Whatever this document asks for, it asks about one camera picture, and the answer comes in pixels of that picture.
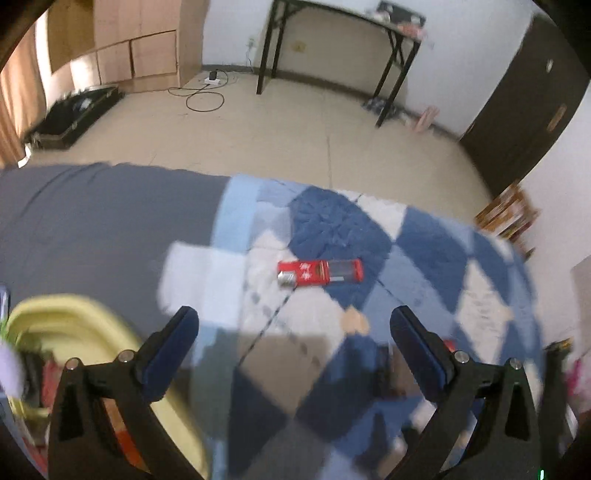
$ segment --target metal screw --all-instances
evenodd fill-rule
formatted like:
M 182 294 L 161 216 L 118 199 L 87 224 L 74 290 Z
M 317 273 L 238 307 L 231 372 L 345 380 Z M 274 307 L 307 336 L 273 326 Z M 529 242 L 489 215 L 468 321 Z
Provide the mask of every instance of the metal screw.
M 119 355 L 117 355 L 117 359 L 119 362 L 127 363 L 131 362 L 134 358 L 135 352 L 133 350 L 123 350 Z
M 68 370 L 74 370 L 76 367 L 78 367 L 78 365 L 80 365 L 80 359 L 79 358 L 70 358 L 67 362 L 66 362 L 66 368 Z
M 466 364 L 470 361 L 470 355 L 462 350 L 458 350 L 456 353 L 454 353 L 453 357 L 461 364 Z
M 509 365 L 512 366 L 515 370 L 519 370 L 522 367 L 522 364 L 516 358 L 511 358 L 509 360 Z

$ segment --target blue gripper pad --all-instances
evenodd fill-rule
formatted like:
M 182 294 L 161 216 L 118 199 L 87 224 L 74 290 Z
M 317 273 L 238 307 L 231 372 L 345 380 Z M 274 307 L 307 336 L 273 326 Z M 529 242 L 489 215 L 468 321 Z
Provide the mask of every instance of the blue gripper pad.
M 152 334 L 139 349 L 135 373 L 148 402 L 164 397 L 198 332 L 197 312 L 181 307 L 166 327 Z
M 445 386 L 454 376 L 445 343 L 427 331 L 406 305 L 392 312 L 390 333 L 425 398 L 434 403 L 443 400 Z

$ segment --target gray bed sheet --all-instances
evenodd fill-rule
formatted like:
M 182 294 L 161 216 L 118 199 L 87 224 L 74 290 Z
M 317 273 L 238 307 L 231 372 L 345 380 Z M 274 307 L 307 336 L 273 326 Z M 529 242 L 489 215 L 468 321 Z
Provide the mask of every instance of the gray bed sheet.
M 0 175 L 0 282 L 12 305 L 46 294 L 89 296 L 141 338 L 174 241 L 209 245 L 227 177 L 129 164 L 27 167 Z M 186 395 L 186 374 L 179 387 Z

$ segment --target yellow basket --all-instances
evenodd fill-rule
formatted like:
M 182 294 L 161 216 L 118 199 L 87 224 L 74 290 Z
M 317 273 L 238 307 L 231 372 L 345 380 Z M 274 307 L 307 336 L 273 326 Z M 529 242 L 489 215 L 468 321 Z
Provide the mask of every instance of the yellow basket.
M 7 323 L 8 340 L 21 351 L 52 351 L 64 364 L 76 356 L 85 365 L 112 362 L 123 350 L 137 351 L 136 336 L 112 312 L 98 302 L 76 295 L 34 297 L 19 303 Z M 26 419 L 47 417 L 44 408 L 31 408 L 9 398 L 12 412 Z M 204 479 L 209 466 L 201 435 L 185 404 L 170 388 L 151 404 L 168 435 Z

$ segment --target bed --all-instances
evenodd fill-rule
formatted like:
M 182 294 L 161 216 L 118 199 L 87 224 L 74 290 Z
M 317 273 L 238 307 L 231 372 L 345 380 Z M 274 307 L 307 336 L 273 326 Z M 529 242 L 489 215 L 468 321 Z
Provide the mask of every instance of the bed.
M 372 395 L 401 304 L 475 359 L 521 359 L 539 397 L 535 289 L 510 244 L 470 226 L 354 192 L 128 164 L 5 171 L 0 194 L 13 304 L 89 296 L 143 339 L 182 305 L 199 312 L 176 387 L 215 480 L 385 477 L 402 426 L 434 411 Z M 297 258 L 360 258 L 365 278 L 279 287 L 277 262 Z

